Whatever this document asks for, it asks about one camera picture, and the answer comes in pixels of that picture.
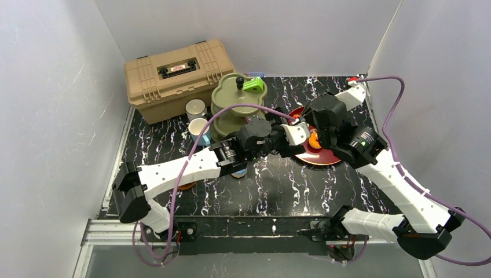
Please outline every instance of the white mug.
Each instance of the white mug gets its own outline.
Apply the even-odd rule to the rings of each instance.
[[[191,134],[191,138],[193,138],[194,142],[196,142],[198,135],[200,134],[201,130],[204,128],[204,125],[206,125],[207,122],[208,121],[205,119],[197,118],[189,123],[188,126],[189,134]],[[210,135],[211,135],[210,127],[207,127],[206,131],[203,133],[203,136],[198,142],[198,146],[209,147],[211,145]]]
[[[206,105],[204,101],[198,98],[188,101],[186,103],[186,114],[188,114],[189,122],[192,122],[194,119],[205,119]]]

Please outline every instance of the marble surface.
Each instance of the marble surface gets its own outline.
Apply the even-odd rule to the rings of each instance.
[[[268,86],[267,107],[287,111],[330,90],[342,92],[344,77],[264,78]],[[353,123],[372,126],[366,104],[349,112]],[[135,111],[123,161],[155,164],[186,156],[192,140],[186,115],[148,125]],[[169,207],[171,192],[157,197]],[[178,191],[176,215],[333,215],[342,205],[377,213],[399,213],[399,209],[369,179],[341,162],[333,166],[308,166],[295,158],[278,155],[251,162],[242,179],[230,176],[199,181]],[[116,214],[111,202],[108,215]]]

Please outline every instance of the white wall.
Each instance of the white wall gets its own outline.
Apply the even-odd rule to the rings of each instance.
[[[369,76],[396,74],[406,93],[389,132],[402,163],[435,196],[491,226],[491,3],[404,1]],[[378,81],[370,92],[381,125],[398,83]],[[491,242],[467,221],[443,255],[480,261]],[[455,266],[432,259],[438,277],[489,277],[491,266]]]
[[[93,1],[0,5],[0,276],[71,277],[128,111]]]
[[[128,61],[218,38],[238,71],[320,76],[366,73],[400,1],[96,2]]]

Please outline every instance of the green clip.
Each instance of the green clip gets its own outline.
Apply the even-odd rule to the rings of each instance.
[[[242,91],[262,93],[264,92],[264,82],[260,77],[256,77],[251,81],[244,82]]]

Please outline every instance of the black knob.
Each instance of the black knob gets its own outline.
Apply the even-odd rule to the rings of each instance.
[[[242,87],[244,87],[244,78],[242,77],[237,77],[235,79],[235,83],[237,83],[237,89],[242,90]]]

